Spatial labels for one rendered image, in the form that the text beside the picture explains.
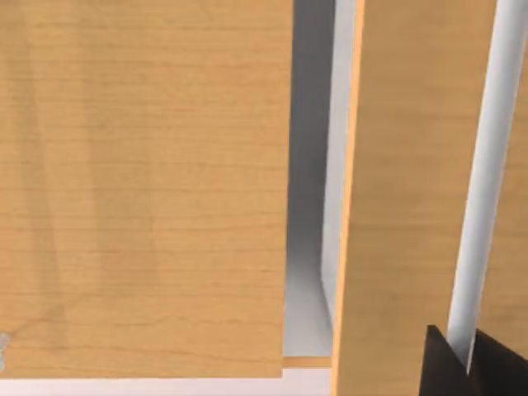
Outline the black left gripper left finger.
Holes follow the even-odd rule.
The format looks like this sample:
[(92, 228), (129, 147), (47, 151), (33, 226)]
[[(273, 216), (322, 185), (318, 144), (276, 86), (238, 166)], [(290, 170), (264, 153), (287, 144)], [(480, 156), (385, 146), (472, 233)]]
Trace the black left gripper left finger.
[(465, 367), (436, 325), (427, 326), (418, 396), (475, 396)]

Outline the wooden door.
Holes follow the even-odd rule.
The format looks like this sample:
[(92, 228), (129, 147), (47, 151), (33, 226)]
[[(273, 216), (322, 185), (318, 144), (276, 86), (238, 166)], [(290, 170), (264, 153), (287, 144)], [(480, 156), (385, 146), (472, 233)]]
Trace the wooden door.
[[(497, 0), (356, 0), (332, 396), (418, 396), (446, 339)], [(528, 37), (477, 331), (528, 359)]]

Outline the long white metal handle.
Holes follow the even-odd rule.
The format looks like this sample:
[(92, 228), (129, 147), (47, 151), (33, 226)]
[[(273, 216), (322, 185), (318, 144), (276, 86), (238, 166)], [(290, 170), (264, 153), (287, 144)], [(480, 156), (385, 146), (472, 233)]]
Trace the long white metal handle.
[(497, 204), (528, 37), (528, 0), (497, 0), (446, 340), (472, 365)]

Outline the wooden cupboard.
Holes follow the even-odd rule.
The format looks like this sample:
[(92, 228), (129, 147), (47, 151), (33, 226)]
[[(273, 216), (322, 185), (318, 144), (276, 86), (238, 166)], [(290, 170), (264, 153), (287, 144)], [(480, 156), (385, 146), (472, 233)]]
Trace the wooden cupboard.
[(0, 383), (327, 369), (337, 0), (0, 0)]

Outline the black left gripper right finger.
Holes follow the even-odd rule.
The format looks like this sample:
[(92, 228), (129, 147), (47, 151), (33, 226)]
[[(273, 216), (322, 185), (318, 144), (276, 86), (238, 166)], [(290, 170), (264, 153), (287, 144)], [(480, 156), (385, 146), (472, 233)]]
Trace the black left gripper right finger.
[(469, 378), (475, 396), (528, 396), (528, 359), (478, 330)]

